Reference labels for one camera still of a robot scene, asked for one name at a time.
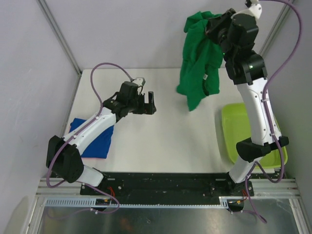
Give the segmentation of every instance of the white tabletop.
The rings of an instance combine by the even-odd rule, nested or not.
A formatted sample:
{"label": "white tabletop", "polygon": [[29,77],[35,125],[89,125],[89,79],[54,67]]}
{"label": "white tabletop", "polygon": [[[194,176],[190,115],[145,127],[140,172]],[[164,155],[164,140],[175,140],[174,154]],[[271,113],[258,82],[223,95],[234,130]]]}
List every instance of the white tabletop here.
{"label": "white tabletop", "polygon": [[[220,69],[220,94],[206,97],[192,112],[186,97],[176,92],[180,69],[128,69],[133,77],[144,77],[144,92],[153,91],[154,115],[129,114],[114,128],[107,159],[84,158],[85,165],[110,172],[227,172],[228,159],[221,125],[221,109],[242,102],[226,70]],[[84,70],[67,129],[74,118],[88,119],[99,102],[90,85],[91,70]],[[95,88],[103,100],[119,91],[128,80],[119,69],[94,72]]]}

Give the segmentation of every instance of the gray wall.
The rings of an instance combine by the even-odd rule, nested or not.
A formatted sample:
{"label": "gray wall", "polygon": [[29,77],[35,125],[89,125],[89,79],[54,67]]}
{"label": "gray wall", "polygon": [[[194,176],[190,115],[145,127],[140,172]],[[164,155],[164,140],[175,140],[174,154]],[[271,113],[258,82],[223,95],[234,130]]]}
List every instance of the gray wall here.
{"label": "gray wall", "polygon": [[46,171],[47,143],[61,132],[77,75],[35,0],[0,5],[0,233],[15,234]]}
{"label": "gray wall", "polygon": [[[109,61],[125,68],[179,68],[188,16],[245,9],[244,0],[47,0],[81,69]],[[258,51],[282,4],[262,2]]]}
{"label": "gray wall", "polygon": [[[296,177],[312,220],[312,1],[299,0],[297,6],[304,22],[302,42],[293,60],[272,83],[270,96],[282,133],[290,139],[287,172]],[[297,35],[298,20],[291,13],[265,57],[269,76],[290,54]]]}

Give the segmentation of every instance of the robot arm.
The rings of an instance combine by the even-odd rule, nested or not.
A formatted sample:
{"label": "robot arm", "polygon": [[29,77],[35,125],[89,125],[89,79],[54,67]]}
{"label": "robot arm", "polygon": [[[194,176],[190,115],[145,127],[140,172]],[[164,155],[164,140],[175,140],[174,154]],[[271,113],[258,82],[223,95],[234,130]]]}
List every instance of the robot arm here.
{"label": "robot arm", "polygon": [[[50,166],[59,148],[69,139],[72,139],[61,151],[52,171],[69,183],[79,181],[95,187],[98,186],[103,179],[103,174],[94,168],[83,165],[81,155],[88,145],[103,131],[127,116],[128,113],[147,115],[155,113],[156,107],[154,105],[153,92],[148,93],[149,102],[144,103],[144,84],[144,78],[136,78],[132,82],[124,82],[119,92],[116,92],[114,96],[104,101],[100,114],[95,113],[81,126],[62,138],[58,136],[52,137],[49,141],[46,166]],[[79,134],[76,134],[82,128],[84,129]]]}
{"label": "robot arm", "polygon": [[243,182],[254,163],[277,148],[264,102],[268,105],[274,134],[280,145],[289,143],[277,128],[269,95],[262,99],[267,71],[263,58],[252,50],[258,33],[256,20],[260,18],[262,7],[258,0],[247,0],[245,4],[248,9],[237,13],[230,9],[220,17],[209,19],[206,27],[207,37],[222,49],[227,73],[243,98],[250,120],[251,138],[237,143],[239,157],[229,172],[234,184]]}

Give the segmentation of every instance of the blue towel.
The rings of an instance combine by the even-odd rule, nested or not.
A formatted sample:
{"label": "blue towel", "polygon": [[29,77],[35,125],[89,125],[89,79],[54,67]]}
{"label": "blue towel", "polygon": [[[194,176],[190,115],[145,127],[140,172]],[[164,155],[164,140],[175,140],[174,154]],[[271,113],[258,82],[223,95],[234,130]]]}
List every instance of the blue towel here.
{"label": "blue towel", "polygon": [[[81,118],[74,118],[74,121],[70,124],[69,132],[75,130],[82,125],[86,120]],[[111,145],[111,137],[114,131],[114,126],[109,127],[102,132],[91,144],[85,149],[81,157],[96,157],[106,158],[109,147]]]}

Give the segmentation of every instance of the purple cable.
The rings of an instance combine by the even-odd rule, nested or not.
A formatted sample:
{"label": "purple cable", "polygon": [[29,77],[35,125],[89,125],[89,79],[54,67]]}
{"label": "purple cable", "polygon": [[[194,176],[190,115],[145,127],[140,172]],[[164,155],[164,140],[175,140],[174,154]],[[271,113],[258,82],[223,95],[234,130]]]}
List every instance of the purple cable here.
{"label": "purple cable", "polygon": [[[95,71],[98,67],[100,67],[100,66],[102,66],[102,65],[111,65],[111,66],[115,66],[115,67],[121,69],[121,70],[127,75],[127,77],[130,79],[130,81],[133,81],[133,80],[134,80],[134,79],[126,72],[126,70],[124,70],[122,67],[120,67],[120,66],[117,65],[117,64],[110,63],[110,62],[103,62],[103,63],[100,63],[100,64],[98,64],[97,66],[95,66],[95,67],[92,69],[91,74],[90,74],[90,82],[91,82],[91,87],[92,87],[92,89],[93,89],[95,95],[97,96],[97,98],[98,98],[98,100],[99,100],[99,102],[100,102],[100,109],[99,109],[99,112],[98,112],[98,114],[96,115],[96,117],[98,117],[98,116],[101,114],[101,112],[102,112],[102,109],[103,109],[103,102],[102,102],[101,97],[99,96],[99,94],[97,93],[97,91],[96,91],[96,89],[95,89],[95,87],[94,87],[94,84],[93,84],[93,73],[94,73],[94,71]],[[76,135],[78,135],[79,133],[81,133],[81,132],[82,132],[84,129],[86,129],[90,124],[92,124],[92,123],[96,120],[96,117],[94,117],[90,122],[88,122],[88,123],[87,123],[85,126],[83,126],[80,130],[78,130],[78,131],[76,132]],[[57,187],[57,186],[59,186],[60,184],[62,184],[62,183],[65,182],[65,180],[62,180],[61,182],[59,182],[59,183],[57,183],[57,184],[55,184],[55,185],[51,185],[51,184],[50,184],[50,176],[51,176],[52,168],[53,168],[53,166],[54,166],[54,164],[55,164],[55,161],[57,160],[57,158],[58,158],[58,156],[60,155],[61,151],[66,147],[66,145],[67,145],[72,139],[74,139],[74,136],[70,137],[70,138],[59,148],[59,150],[57,151],[57,153],[55,154],[55,156],[53,157],[53,159],[52,159],[52,161],[51,161],[51,163],[50,163],[50,166],[49,166],[49,169],[48,169],[48,172],[47,172],[47,175],[46,175],[46,183],[47,183],[47,186],[48,186],[49,188],[55,188],[55,187]],[[102,194],[104,194],[104,195],[109,196],[111,199],[113,199],[113,200],[116,201],[116,203],[117,203],[117,208],[116,208],[116,209],[114,209],[114,210],[112,210],[112,211],[109,211],[109,212],[100,212],[100,211],[98,211],[98,213],[101,213],[101,214],[109,214],[109,213],[115,212],[116,210],[119,209],[120,204],[119,204],[119,201],[118,201],[116,198],[114,198],[113,196],[111,196],[111,195],[109,195],[109,194],[107,194],[107,193],[105,193],[105,192],[102,192],[101,190],[99,190],[99,189],[93,187],[92,185],[89,185],[89,184],[86,184],[86,185],[89,186],[90,188],[96,190],[96,191],[99,192],[99,193],[102,193]],[[73,214],[76,214],[76,213],[79,213],[79,212],[85,211],[85,210],[86,210],[86,209],[83,209],[83,210],[77,211],[77,212],[75,212],[75,213],[73,213]]]}
{"label": "purple cable", "polygon": [[[297,15],[298,17],[298,21],[299,21],[299,35],[298,35],[298,39],[297,39],[297,42],[291,52],[291,54],[289,55],[289,57],[283,62],[283,64],[277,69],[277,71],[272,75],[272,77],[268,80],[268,82],[266,83],[266,85],[264,86],[264,89],[262,91],[262,99],[265,100],[266,99],[266,94],[267,94],[267,91],[268,91],[268,88],[269,88],[269,85],[272,83],[272,81],[274,80],[274,78],[276,78],[277,74],[286,66],[286,64],[293,58],[293,55],[295,54],[295,52],[297,51],[298,49],[298,46],[300,44],[300,41],[301,41],[301,36],[302,36],[302,18],[301,18],[301,15],[299,13],[299,11],[296,9],[296,7],[289,3],[288,1],[285,1],[285,0],[264,0],[264,1],[276,1],[276,2],[281,2],[281,3],[284,3],[286,5],[288,5]],[[251,170],[248,172],[246,178],[245,178],[245,188],[246,188],[246,192],[247,192],[247,196],[248,196],[248,199],[249,199],[249,202],[253,208],[253,211],[245,211],[246,213],[250,213],[250,214],[254,214],[256,215],[263,223],[267,223],[266,219],[264,217],[262,217],[258,211],[256,210],[255,208],[255,205],[253,203],[253,201],[251,200],[251,197],[250,197],[250,194],[249,194],[249,189],[248,189],[248,177],[250,176],[250,174],[252,173],[252,171],[254,170],[254,167],[255,165],[258,165],[258,167],[261,169],[261,171],[263,172],[264,176],[269,180],[271,181],[272,183],[278,183],[282,180],[283,178],[283,175],[284,175],[284,170],[285,170],[285,165],[284,165],[284,154],[283,154],[283,151],[282,151],[282,147],[280,146],[279,142],[278,142],[278,139],[276,138],[275,136],[275,132],[274,132],[274,127],[273,127],[273,122],[272,122],[272,119],[271,119],[271,116],[270,116],[270,111],[269,111],[269,107],[268,107],[268,104],[266,101],[263,102],[263,105],[264,105],[264,109],[265,109],[265,112],[266,112],[266,116],[268,118],[268,123],[269,123],[269,126],[270,126],[270,131],[271,131],[271,135],[272,135],[272,138],[273,140],[275,141],[276,145],[277,145],[277,148],[278,148],[278,151],[279,151],[279,155],[280,155],[280,159],[281,159],[281,172],[280,172],[280,177],[279,179],[277,180],[272,180],[269,175],[264,171],[263,167],[260,165],[259,162],[255,162],[255,164],[253,165],[253,167],[251,168]]]}
{"label": "purple cable", "polygon": [[[289,55],[289,57],[283,62],[283,64],[277,69],[276,72],[274,72],[274,74],[272,75],[272,77],[268,80],[268,82],[266,83],[266,85],[264,86],[264,89],[263,89],[263,92],[262,92],[262,99],[265,100],[266,99],[266,96],[267,96],[267,91],[268,91],[268,88],[270,86],[270,84],[272,83],[272,81],[276,78],[277,74],[286,66],[286,64],[293,58],[293,55],[295,54],[295,52],[297,51],[298,49],[298,46],[300,44],[300,41],[301,41],[301,37],[302,37],[302,18],[301,18],[301,15],[299,13],[299,11],[297,10],[297,8],[289,3],[288,1],[286,0],[269,0],[269,1],[276,1],[276,2],[281,2],[281,3],[284,3],[286,5],[288,5],[297,15],[298,17],[298,21],[299,21],[299,35],[298,35],[298,39],[297,39],[297,42],[291,52],[291,54]],[[263,105],[264,105],[264,109],[265,109],[265,112],[266,112],[266,115],[267,115],[267,118],[268,118],[268,123],[269,123],[269,126],[270,126],[270,131],[271,131],[271,135],[272,135],[272,138],[274,139],[276,145],[277,145],[277,148],[278,148],[278,151],[279,151],[279,154],[280,154],[280,158],[281,158],[281,172],[280,172],[280,177],[278,180],[272,180],[268,174],[265,173],[264,169],[262,168],[262,166],[260,165],[259,162],[256,162],[256,164],[258,165],[258,167],[261,169],[261,171],[263,172],[263,174],[265,175],[265,177],[271,181],[272,183],[278,183],[282,180],[283,178],[283,175],[284,175],[284,170],[285,170],[285,165],[284,165],[284,154],[283,154],[283,150],[282,150],[282,147],[280,146],[279,142],[278,142],[278,139],[276,138],[275,136],[275,132],[274,132],[274,127],[273,127],[273,122],[272,122],[272,119],[271,119],[271,115],[270,115],[270,110],[269,110],[269,107],[268,107],[268,104],[266,101],[263,102]]]}

